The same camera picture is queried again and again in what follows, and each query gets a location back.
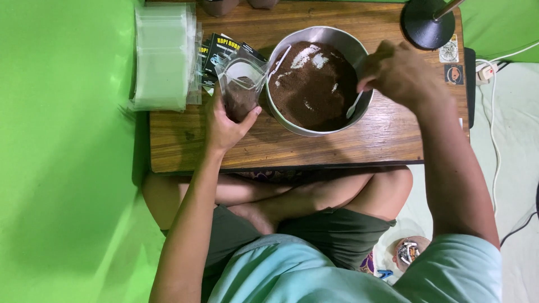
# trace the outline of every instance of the hand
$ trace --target hand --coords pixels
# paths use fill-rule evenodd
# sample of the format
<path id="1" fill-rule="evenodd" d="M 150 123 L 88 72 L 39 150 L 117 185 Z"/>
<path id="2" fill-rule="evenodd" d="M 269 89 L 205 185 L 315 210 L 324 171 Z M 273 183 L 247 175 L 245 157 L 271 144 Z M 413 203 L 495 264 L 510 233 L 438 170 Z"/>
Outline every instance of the hand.
<path id="1" fill-rule="evenodd" d="M 224 154 L 231 149 L 253 126 L 262 111 L 260 106 L 250 111 L 241 123 L 234 123 L 226 116 L 221 88 L 215 86 L 213 99 L 206 105 L 206 152 Z"/>
<path id="2" fill-rule="evenodd" d="M 358 93 L 375 88 L 416 115 L 424 105 L 453 101 L 433 68 L 407 42 L 394 45 L 382 41 L 376 52 L 367 57 L 363 68 Z"/>

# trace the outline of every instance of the blue clothespin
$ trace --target blue clothespin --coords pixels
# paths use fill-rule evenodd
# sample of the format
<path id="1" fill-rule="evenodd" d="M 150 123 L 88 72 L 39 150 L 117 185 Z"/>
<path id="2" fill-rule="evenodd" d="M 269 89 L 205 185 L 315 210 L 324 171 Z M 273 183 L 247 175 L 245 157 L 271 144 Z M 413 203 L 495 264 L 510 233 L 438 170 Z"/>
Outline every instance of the blue clothespin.
<path id="1" fill-rule="evenodd" d="M 378 270 L 378 273 L 381 274 L 381 276 L 379 277 L 380 279 L 385 279 L 393 275 L 393 271 L 388 270 Z"/>

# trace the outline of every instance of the light blue t-shirt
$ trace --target light blue t-shirt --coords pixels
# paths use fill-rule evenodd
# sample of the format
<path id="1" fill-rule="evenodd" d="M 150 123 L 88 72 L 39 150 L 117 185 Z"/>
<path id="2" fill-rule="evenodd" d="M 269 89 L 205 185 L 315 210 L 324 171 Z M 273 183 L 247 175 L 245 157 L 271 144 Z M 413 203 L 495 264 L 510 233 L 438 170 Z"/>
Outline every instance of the light blue t-shirt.
<path id="1" fill-rule="evenodd" d="M 211 303 L 501 302 L 501 255 L 491 243 L 442 235 L 390 286 L 337 268 L 309 243 L 268 235 L 239 250 L 211 293 Z"/>

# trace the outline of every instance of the green backdrop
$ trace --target green backdrop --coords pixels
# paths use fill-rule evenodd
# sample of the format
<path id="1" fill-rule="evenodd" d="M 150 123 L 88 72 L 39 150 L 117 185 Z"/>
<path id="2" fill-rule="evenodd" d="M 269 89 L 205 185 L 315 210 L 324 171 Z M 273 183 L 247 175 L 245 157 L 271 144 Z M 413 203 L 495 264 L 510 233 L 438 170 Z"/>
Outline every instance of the green backdrop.
<path id="1" fill-rule="evenodd" d="M 2 302 L 147 301 L 164 238 L 137 191 L 145 115 L 120 108 L 133 82 L 134 4 L 2 5 Z M 461 7 L 465 45 L 480 56 L 539 39 L 536 0 Z M 514 59 L 538 62 L 539 47 Z"/>

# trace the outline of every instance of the stack of plastic bags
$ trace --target stack of plastic bags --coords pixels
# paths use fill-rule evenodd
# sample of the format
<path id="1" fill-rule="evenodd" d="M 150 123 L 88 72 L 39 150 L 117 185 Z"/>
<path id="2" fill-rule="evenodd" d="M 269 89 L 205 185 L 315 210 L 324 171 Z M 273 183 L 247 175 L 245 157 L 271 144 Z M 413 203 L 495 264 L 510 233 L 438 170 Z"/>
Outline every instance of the stack of plastic bags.
<path id="1" fill-rule="evenodd" d="M 201 104 L 202 24 L 194 3 L 152 2 L 135 9 L 137 76 L 133 111 L 183 111 Z"/>

